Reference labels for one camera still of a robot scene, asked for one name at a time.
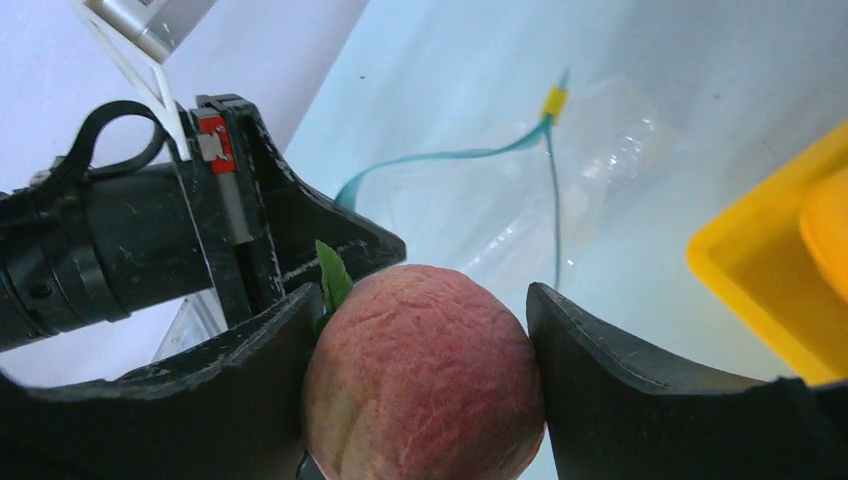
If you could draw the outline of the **peach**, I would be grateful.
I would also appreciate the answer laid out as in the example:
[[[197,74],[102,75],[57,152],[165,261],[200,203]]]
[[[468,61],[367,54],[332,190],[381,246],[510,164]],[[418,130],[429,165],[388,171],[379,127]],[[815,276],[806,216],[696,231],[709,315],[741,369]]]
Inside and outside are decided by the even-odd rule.
[[[301,397],[327,479],[516,479],[546,417],[524,327],[465,274],[430,265],[354,281],[316,243],[325,315]]]

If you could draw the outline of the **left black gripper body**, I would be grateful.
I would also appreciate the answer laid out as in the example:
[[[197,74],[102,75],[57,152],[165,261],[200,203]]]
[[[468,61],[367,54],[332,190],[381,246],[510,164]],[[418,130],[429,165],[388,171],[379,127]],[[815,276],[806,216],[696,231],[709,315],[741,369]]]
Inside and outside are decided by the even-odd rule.
[[[206,289],[235,326],[265,307],[265,231],[245,120],[254,105],[202,95],[180,110],[181,156],[161,122],[130,159],[94,167],[97,140],[122,117],[93,110],[42,180],[1,199],[1,347],[11,350]]]

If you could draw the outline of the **clear zip top bag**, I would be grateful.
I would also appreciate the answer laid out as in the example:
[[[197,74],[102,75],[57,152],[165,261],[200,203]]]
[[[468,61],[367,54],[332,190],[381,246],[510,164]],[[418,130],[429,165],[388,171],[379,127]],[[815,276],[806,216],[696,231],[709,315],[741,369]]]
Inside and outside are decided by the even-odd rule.
[[[612,201],[657,170],[671,115],[632,79],[409,70],[374,92],[326,84],[285,157],[309,184],[459,270],[517,315],[571,282]]]

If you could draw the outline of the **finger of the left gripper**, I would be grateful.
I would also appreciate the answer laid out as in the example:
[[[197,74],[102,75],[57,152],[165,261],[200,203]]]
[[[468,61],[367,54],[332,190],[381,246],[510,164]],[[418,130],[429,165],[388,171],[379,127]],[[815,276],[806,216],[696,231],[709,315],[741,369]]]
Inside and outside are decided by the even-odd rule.
[[[235,258],[243,311],[262,312],[318,282],[316,241],[332,247],[355,280],[406,257],[406,244],[301,179],[275,146],[258,107],[235,102],[236,197],[243,224]]]

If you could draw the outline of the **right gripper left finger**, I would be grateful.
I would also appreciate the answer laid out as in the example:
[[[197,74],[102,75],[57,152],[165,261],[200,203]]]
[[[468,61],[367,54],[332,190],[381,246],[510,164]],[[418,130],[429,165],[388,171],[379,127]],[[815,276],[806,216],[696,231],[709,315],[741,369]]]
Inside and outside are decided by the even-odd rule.
[[[262,314],[113,381],[1,381],[5,479],[293,479],[323,311],[305,284]]]

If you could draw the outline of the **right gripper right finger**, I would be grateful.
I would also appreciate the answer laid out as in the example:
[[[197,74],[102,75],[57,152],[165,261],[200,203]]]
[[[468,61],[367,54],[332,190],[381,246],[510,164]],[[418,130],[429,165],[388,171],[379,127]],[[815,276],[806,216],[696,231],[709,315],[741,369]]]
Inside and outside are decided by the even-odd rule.
[[[847,384],[711,368],[528,287],[561,479],[843,479]]]

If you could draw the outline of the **yellow bell pepper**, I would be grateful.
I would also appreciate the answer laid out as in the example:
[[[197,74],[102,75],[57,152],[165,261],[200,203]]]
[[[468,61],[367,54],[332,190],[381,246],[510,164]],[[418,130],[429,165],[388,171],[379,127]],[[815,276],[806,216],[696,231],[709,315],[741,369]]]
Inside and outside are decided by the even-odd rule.
[[[800,207],[799,232],[828,286],[847,302],[847,168],[814,183]]]

